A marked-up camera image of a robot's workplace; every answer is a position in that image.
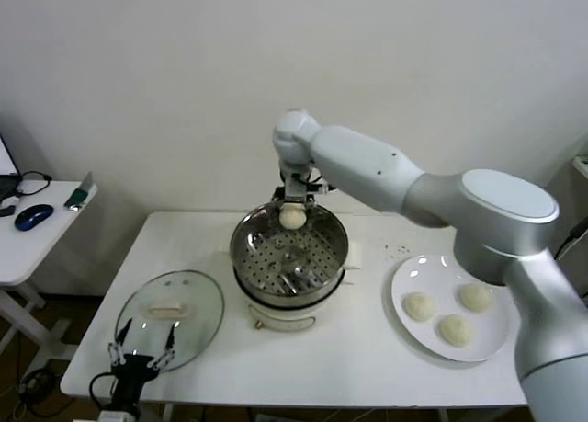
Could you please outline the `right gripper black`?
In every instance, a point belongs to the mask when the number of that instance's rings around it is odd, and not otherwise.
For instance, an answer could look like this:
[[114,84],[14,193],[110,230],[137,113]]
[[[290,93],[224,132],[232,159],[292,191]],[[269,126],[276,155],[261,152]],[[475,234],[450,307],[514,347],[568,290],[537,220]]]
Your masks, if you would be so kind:
[[307,182],[300,174],[286,173],[284,176],[284,189],[274,191],[274,205],[279,210],[285,202],[303,204],[304,209],[312,209],[316,206],[316,199],[312,194],[307,195]]

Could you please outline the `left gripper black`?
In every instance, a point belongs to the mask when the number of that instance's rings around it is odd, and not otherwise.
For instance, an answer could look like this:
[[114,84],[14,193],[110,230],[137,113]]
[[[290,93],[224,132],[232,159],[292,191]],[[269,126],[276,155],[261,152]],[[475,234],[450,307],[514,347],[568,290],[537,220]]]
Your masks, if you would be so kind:
[[175,358],[175,324],[171,324],[164,344],[163,354],[155,359],[148,355],[125,355],[123,344],[129,333],[132,319],[115,335],[107,346],[110,365],[117,385],[112,395],[112,406],[136,406],[141,398],[144,385],[157,378],[158,371],[164,370]]

